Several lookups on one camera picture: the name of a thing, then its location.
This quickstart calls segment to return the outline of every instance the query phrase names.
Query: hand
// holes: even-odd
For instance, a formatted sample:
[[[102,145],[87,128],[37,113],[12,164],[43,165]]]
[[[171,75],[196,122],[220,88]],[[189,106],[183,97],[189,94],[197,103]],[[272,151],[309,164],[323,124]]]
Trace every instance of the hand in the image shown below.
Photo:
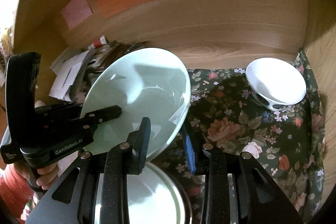
[[[30,179],[29,165],[24,162],[16,162],[14,163],[14,169],[17,173],[23,176],[26,180]],[[41,186],[43,190],[48,190],[58,179],[58,165],[57,162],[37,170],[41,176],[36,180],[36,184]]]

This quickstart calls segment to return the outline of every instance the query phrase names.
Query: silver rivet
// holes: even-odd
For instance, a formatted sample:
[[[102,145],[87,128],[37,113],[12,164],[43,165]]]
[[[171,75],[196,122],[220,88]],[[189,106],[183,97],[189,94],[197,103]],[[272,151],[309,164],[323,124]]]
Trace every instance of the silver rivet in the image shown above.
[[[90,157],[90,155],[91,155],[90,152],[85,151],[85,152],[81,153],[81,158],[82,159],[87,159],[87,158]]]
[[[244,151],[244,152],[241,154],[241,156],[242,156],[244,159],[246,159],[246,160],[249,160],[249,159],[252,157],[252,155],[251,155],[249,152],[246,152],[246,151]]]
[[[119,145],[119,147],[120,147],[120,149],[127,149],[127,148],[129,148],[129,143],[127,143],[127,142],[121,143]]]
[[[212,146],[211,143],[205,143],[205,144],[203,144],[203,148],[205,150],[211,150],[211,149],[213,149],[213,146]]]

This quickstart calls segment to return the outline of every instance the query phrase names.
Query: pink sticky note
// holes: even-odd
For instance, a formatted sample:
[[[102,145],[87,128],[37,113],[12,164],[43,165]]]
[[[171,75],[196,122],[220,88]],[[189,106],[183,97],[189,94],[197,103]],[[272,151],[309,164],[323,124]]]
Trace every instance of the pink sticky note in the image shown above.
[[[69,29],[76,27],[84,19],[88,18],[89,15],[92,15],[92,11],[86,0],[71,0],[61,13]]]

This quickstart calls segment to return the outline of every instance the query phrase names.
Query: red sleeve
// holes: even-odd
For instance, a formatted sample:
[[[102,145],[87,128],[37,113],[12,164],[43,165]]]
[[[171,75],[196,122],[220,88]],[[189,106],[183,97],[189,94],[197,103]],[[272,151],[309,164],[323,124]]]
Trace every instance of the red sleeve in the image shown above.
[[[0,196],[16,218],[20,219],[33,194],[27,180],[14,170],[12,164],[7,165],[3,177],[0,178]]]

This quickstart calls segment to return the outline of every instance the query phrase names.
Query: black floral cloth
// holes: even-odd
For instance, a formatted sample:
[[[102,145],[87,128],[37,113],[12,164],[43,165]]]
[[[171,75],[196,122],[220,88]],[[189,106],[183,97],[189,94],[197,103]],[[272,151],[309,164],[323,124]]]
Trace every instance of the black floral cloth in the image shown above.
[[[255,102],[243,68],[189,69],[192,102],[187,119],[196,134],[223,151],[237,155],[251,151],[303,221],[309,222],[319,209],[323,191],[324,116],[302,49],[294,66],[305,78],[307,93],[284,111],[270,111]],[[205,178],[189,172],[180,134],[153,163],[184,187],[192,204],[193,223],[199,223]]]

